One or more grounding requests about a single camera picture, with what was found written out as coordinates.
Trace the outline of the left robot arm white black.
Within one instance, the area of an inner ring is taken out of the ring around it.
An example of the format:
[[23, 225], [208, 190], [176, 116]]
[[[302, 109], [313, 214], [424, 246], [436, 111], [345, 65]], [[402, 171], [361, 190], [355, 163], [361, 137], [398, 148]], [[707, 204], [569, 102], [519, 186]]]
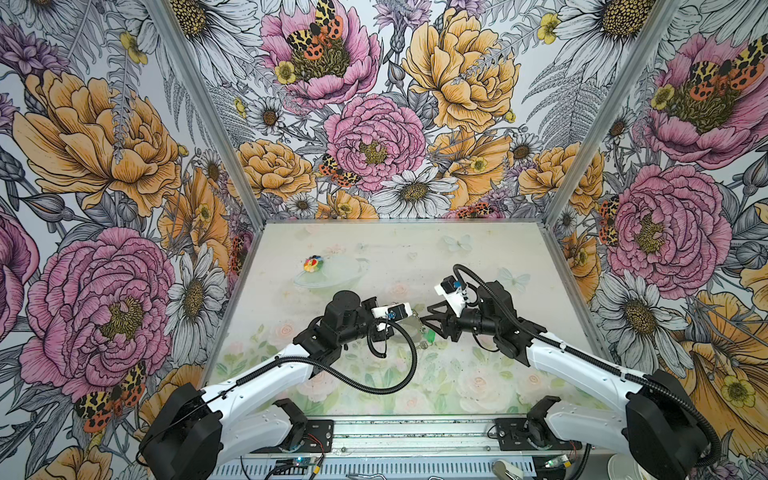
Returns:
[[352, 291], [336, 293], [321, 316], [266, 361], [219, 384], [174, 390], [141, 440], [138, 462], [156, 479], [206, 479], [254, 451], [301, 448], [308, 420], [283, 393], [330, 373], [348, 344], [386, 341], [411, 313], [407, 303], [380, 306]]

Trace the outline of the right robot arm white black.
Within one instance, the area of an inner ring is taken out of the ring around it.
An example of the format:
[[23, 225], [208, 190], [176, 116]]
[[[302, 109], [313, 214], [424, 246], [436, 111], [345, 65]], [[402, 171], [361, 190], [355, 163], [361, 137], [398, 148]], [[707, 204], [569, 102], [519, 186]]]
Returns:
[[656, 479], [686, 479], [720, 459], [719, 435], [675, 376], [624, 368], [571, 346], [519, 317], [497, 281], [474, 286], [447, 277], [435, 291], [442, 300], [421, 321], [437, 335], [453, 342], [463, 333], [489, 336], [505, 357], [563, 379], [607, 408], [585, 409], [546, 396], [527, 415], [533, 442], [579, 441], [611, 449]]

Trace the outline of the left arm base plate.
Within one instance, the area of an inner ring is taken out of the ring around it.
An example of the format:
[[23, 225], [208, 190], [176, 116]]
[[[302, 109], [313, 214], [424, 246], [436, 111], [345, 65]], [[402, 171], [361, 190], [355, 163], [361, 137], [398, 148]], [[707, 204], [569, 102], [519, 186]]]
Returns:
[[334, 429], [334, 420], [310, 419], [302, 428], [293, 427], [282, 443], [257, 449], [254, 454], [330, 453], [333, 447]]

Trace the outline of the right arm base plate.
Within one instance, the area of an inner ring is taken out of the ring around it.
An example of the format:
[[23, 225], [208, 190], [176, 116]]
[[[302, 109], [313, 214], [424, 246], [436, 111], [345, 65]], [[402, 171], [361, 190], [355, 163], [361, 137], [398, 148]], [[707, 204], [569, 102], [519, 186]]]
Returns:
[[526, 417], [502, 417], [493, 420], [486, 436], [498, 443], [501, 451], [572, 451], [579, 442], [557, 439], [543, 423], [530, 423]]

